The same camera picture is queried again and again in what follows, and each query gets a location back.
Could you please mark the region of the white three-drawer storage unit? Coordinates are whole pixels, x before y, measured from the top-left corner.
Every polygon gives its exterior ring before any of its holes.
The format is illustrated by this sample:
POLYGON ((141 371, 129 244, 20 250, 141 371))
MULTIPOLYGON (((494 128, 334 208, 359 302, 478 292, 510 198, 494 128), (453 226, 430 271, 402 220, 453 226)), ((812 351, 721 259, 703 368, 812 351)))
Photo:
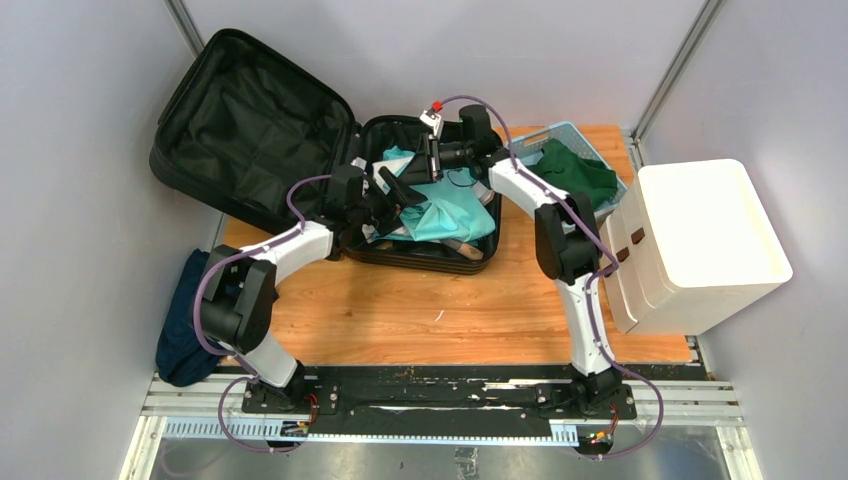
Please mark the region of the white three-drawer storage unit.
POLYGON ((793 276, 735 159, 640 169, 600 234, 619 263, 603 283, 624 334, 700 335, 793 276))

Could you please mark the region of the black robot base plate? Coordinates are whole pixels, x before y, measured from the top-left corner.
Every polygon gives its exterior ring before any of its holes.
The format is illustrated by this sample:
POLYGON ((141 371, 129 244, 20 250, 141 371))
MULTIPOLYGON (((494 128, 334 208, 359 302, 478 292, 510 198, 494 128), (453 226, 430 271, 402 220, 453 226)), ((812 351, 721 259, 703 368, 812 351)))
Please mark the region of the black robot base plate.
POLYGON ((638 380, 570 365, 311 366, 294 386, 245 389, 248 414, 309 414, 313 435, 543 437, 552 420, 636 419, 638 380))

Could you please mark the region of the black ribbed hard-shell suitcase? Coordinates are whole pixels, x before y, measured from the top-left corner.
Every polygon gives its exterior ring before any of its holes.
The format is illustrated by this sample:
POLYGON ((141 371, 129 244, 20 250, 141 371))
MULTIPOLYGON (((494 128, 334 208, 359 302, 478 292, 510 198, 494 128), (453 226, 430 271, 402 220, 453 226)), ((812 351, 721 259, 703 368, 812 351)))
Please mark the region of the black ribbed hard-shell suitcase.
POLYGON ((347 101, 293 61, 236 29, 215 33, 158 121, 156 178, 271 234, 322 211, 321 174, 361 159, 376 173, 391 148, 413 152, 415 117, 359 123, 347 101))

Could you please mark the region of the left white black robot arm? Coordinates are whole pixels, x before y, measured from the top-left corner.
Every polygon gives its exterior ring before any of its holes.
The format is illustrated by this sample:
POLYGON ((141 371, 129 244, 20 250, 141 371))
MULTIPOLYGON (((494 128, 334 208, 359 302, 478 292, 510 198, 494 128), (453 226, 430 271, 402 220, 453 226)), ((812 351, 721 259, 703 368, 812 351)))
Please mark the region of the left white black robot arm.
POLYGON ((305 367, 270 331, 278 285, 312 262, 346 246, 364 225, 390 233, 402 211, 426 201, 387 168, 374 179, 355 165, 300 180, 286 195, 296 217, 284 233, 253 246, 212 250, 192 306, 192 327, 201 347, 232 356, 250 383, 268 388, 283 413, 298 411, 309 396, 305 367))

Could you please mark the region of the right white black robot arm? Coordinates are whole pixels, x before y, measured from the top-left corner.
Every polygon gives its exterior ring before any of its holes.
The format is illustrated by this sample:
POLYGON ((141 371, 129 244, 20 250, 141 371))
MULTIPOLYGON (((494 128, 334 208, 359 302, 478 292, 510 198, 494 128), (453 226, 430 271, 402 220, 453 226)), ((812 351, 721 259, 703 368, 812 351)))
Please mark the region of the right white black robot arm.
POLYGON ((601 413, 621 416, 631 394, 626 373, 611 351, 603 325, 598 283, 619 262, 600 239, 594 209, 584 194, 559 189, 533 173, 518 157, 513 139, 502 147, 488 143, 496 112, 482 100, 467 97, 462 108, 463 140, 442 141, 443 102, 436 101, 420 114, 427 128, 403 182, 434 183, 449 170, 467 167, 478 180, 527 213, 534 221, 535 256, 543 274, 553 281, 571 337, 573 375, 561 395, 541 394, 548 409, 572 409, 584 417, 601 413))

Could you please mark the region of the dark green garment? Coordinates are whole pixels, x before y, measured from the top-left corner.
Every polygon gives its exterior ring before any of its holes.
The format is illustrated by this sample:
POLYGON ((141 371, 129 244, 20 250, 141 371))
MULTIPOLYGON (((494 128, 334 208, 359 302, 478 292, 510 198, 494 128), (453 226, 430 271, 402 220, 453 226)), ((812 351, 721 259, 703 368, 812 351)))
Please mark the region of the dark green garment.
POLYGON ((540 160, 528 169, 548 184, 587 195, 595 209, 615 196, 617 175, 603 161, 582 158, 557 139, 547 141, 541 152, 540 160))

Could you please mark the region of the light teal garment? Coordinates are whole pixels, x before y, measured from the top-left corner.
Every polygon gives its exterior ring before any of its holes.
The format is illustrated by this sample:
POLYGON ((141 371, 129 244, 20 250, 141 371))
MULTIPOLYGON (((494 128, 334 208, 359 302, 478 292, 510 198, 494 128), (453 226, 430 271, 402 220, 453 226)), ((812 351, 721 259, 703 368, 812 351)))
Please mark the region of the light teal garment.
POLYGON ((402 226, 387 234, 387 240, 473 243, 496 229, 495 219, 480 200, 488 190, 467 168, 449 170, 436 183, 411 188, 426 200, 404 208, 399 216, 402 226))

